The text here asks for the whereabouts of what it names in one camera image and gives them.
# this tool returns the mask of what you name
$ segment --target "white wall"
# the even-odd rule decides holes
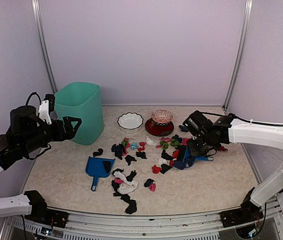
[[[30,0],[0,0],[0,134],[10,125],[10,111],[24,105],[28,95],[42,97],[50,87],[39,46]],[[30,102],[38,105],[35,98]],[[33,165],[20,160],[0,174],[0,198],[21,192]]]
[[[105,105],[224,103],[245,0],[49,0],[40,9],[59,88],[99,84]]]
[[[248,38],[229,111],[283,122],[283,1],[254,0]],[[283,164],[283,151],[247,145],[263,179]],[[278,197],[283,210],[283,193]]]

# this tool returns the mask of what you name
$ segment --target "red plate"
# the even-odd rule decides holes
[[[157,123],[152,118],[145,123],[147,132],[157,137],[164,137],[171,134],[174,130],[174,124],[170,121],[168,123]]]

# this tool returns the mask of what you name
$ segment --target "cable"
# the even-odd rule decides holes
[[[213,115],[213,116],[218,116],[218,117],[224,117],[225,115],[218,114],[218,113],[212,113],[212,112],[204,112],[200,111],[201,114],[207,114],[207,115]]]
[[[20,215],[22,218],[22,225],[23,225],[23,238],[24,240],[27,240],[27,235],[26,235],[26,227],[25,227],[25,219],[23,215]]]
[[[29,95],[29,97],[27,98],[27,101],[26,101],[26,106],[28,105],[28,103],[30,102],[30,100],[31,100],[31,98],[32,98],[32,96],[34,96],[34,95],[36,95],[37,96],[37,98],[38,98],[38,100],[39,100],[39,104],[41,104],[41,102],[42,102],[42,100],[41,100],[41,97],[37,94],[37,92],[32,92],[30,95]]]
[[[217,113],[212,113],[212,112],[200,112],[201,114],[207,114],[207,115],[213,115],[213,116],[219,116],[219,117],[223,117],[225,115],[221,115],[221,114],[217,114]],[[230,116],[233,116],[236,119],[239,119],[245,123],[250,123],[250,124],[258,124],[258,125],[264,125],[264,126],[272,126],[272,127],[283,127],[283,124],[276,124],[276,123],[268,123],[268,122],[260,122],[260,121],[250,121],[244,118],[241,118],[233,113],[229,114]]]
[[[258,234],[260,234],[262,229],[263,229],[263,227],[264,227],[265,221],[266,221],[266,210],[267,210],[267,202],[265,202],[265,210],[264,210],[263,221],[262,221],[261,227],[259,228],[259,230],[256,232],[255,235],[248,236],[248,237],[245,237],[245,238],[243,238],[241,236],[238,236],[238,237],[240,237],[241,239],[245,239],[246,240],[246,239],[253,239]]]
[[[30,157],[29,160],[35,160],[36,158],[40,157],[44,153],[46,153],[48,150],[52,149],[52,146],[50,144],[47,144],[48,147],[44,149],[41,153],[37,154],[35,157]]]

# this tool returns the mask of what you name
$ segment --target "white ceramic bowl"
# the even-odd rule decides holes
[[[127,134],[137,133],[143,125],[143,117],[136,112],[125,113],[118,118],[118,125],[120,129]]]

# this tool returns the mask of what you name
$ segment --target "green bucket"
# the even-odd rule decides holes
[[[58,118],[80,118],[75,143],[91,145],[104,130],[100,86],[88,82],[72,82],[55,94],[55,111]]]

